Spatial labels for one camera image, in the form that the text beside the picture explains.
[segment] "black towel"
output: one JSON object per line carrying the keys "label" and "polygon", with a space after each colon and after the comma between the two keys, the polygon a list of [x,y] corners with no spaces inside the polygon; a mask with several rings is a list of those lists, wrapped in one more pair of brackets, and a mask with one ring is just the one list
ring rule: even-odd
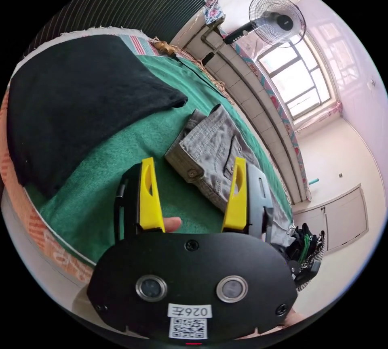
{"label": "black towel", "polygon": [[54,45],[11,80],[7,139],[19,183],[32,183],[51,198],[94,147],[137,120],[186,101],[117,36]]}

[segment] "jeans button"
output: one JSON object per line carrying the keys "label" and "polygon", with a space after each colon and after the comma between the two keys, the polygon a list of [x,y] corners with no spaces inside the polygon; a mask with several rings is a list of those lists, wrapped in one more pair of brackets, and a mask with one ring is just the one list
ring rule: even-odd
{"label": "jeans button", "polygon": [[189,170],[187,174],[190,178],[194,178],[198,175],[198,173],[194,169]]}

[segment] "circular lens ring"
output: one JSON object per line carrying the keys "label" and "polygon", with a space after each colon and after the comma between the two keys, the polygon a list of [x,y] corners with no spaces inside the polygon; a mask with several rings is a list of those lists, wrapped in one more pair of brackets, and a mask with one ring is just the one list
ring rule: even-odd
{"label": "circular lens ring", "polygon": [[[231,281],[236,281],[239,284],[241,284],[241,286],[242,286],[241,294],[235,298],[229,298],[229,297],[225,296],[223,291],[222,291],[225,284],[227,284],[228,282],[231,282]],[[217,294],[218,298],[225,303],[238,302],[246,296],[247,292],[248,292],[247,281],[244,278],[242,278],[241,276],[235,276],[235,275],[226,276],[225,278],[221,279],[217,285],[217,288],[216,288],[216,294]]]}
{"label": "circular lens ring", "polygon": [[[146,294],[144,294],[143,290],[142,290],[142,284],[146,281],[146,280],[154,280],[155,282],[157,282],[160,286],[160,294],[158,296],[155,296],[155,297],[149,297],[147,296]],[[144,301],[147,301],[147,302],[158,302],[160,300],[162,300],[166,295],[167,295],[167,284],[166,282],[156,276],[156,275],[144,275],[144,276],[141,276],[137,282],[136,282],[136,285],[135,285],[135,288],[136,288],[136,293],[137,295],[143,299]]]}

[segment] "electric fan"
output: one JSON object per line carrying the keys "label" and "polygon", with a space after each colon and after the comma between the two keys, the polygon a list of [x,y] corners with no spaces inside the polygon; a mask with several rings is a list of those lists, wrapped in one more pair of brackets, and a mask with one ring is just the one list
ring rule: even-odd
{"label": "electric fan", "polygon": [[305,19],[290,0],[253,0],[249,6],[249,19],[248,23],[228,34],[221,46],[202,60],[202,64],[206,65],[224,44],[230,45],[252,31],[265,43],[276,47],[287,47],[283,45],[297,36],[296,41],[293,39],[295,45],[306,33]]}

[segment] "green strap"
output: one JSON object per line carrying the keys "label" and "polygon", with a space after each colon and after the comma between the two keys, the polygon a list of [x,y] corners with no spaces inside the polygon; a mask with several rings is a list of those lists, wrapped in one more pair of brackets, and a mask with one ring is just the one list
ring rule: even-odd
{"label": "green strap", "polygon": [[304,248],[302,253],[300,254],[298,263],[301,264],[307,257],[307,251],[310,247],[310,237],[307,235],[304,235]]}

